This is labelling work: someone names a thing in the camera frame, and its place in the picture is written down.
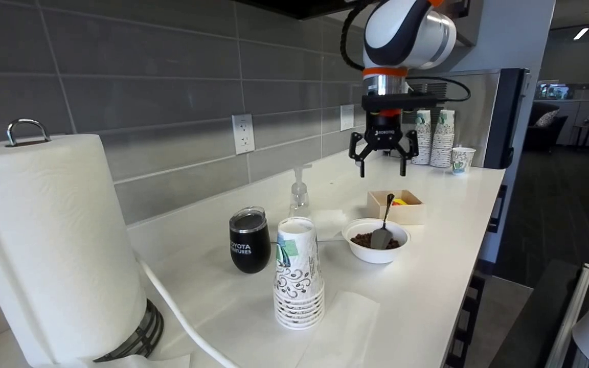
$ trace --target ceiling light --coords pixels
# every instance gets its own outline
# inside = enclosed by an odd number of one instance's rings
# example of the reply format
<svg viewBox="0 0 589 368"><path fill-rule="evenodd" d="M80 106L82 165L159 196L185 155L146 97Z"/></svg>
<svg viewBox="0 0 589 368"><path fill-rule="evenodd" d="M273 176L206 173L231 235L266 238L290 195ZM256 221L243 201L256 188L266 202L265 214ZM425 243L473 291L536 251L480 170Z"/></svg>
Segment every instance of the ceiling light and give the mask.
<svg viewBox="0 0 589 368"><path fill-rule="evenodd" d="M581 29L577 35L576 35L576 42L580 42L589 29Z"/></svg>

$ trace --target soap dispenser bottle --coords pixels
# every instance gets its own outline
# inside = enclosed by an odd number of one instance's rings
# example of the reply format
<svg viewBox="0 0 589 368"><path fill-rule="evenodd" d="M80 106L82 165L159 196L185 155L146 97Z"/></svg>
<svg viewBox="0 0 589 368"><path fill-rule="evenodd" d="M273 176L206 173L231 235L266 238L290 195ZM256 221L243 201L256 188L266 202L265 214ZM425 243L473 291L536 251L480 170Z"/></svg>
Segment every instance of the soap dispenser bottle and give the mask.
<svg viewBox="0 0 589 368"><path fill-rule="evenodd" d="M304 183L304 170L310 165L298 165L294 168L294 183L290 188L290 216L311 216L311 209L310 209L310 188Z"/></svg>

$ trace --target white cable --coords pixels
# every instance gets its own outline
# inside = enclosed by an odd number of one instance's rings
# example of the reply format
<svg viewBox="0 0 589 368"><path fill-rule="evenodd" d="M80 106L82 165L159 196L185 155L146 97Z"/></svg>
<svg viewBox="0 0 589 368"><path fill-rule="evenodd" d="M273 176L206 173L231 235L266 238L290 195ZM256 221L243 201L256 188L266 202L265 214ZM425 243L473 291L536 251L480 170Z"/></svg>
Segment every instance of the white cable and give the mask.
<svg viewBox="0 0 589 368"><path fill-rule="evenodd" d="M203 340L192 325L187 322L187 317L181 312L178 305L174 302L174 298L171 297L171 292L165 291L165 286L158 281L158 277L152 273L152 268L139 260L139 263L144 266L147 278L152 281L152 284L155 286L158 295L168 302L171 310L174 312L174 317L178 320L181 327L187 330L187 334L194 340L194 343L199 348L203 348L215 363L220 363L223 368L236 368L236 365L231 360L228 360L221 351L218 351L214 346L206 343L206 340Z"/></svg>

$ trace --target brown food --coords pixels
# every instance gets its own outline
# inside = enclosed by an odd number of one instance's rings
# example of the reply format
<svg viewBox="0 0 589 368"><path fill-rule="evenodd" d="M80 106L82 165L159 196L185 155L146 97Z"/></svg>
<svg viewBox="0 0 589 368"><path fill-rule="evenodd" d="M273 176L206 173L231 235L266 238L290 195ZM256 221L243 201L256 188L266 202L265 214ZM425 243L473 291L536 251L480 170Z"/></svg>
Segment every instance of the brown food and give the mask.
<svg viewBox="0 0 589 368"><path fill-rule="evenodd" d="M363 246L363 247L370 247L370 240L372 240L372 233L359 233L357 238L353 238L353 241ZM396 249L399 246L402 243L397 240L391 240L391 243L384 249Z"/></svg>

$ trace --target small white bowl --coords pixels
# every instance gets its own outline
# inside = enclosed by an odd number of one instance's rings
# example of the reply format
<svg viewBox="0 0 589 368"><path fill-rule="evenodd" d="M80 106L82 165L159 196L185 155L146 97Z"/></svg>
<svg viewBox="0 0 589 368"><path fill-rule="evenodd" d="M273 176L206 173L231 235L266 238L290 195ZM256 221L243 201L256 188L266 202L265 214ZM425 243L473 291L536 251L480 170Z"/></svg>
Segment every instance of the small white bowl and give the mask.
<svg viewBox="0 0 589 368"><path fill-rule="evenodd" d="M353 241L359 233L372 233L379 228L383 228L383 219L359 219L351 222L351 228L341 231L341 235L351 243L351 249L357 257L370 262L370 263L391 263L402 253L406 241L410 240L406 230L399 222L386 221L386 230L392 233L392 240L402 243L399 247L370 249Z"/></svg>

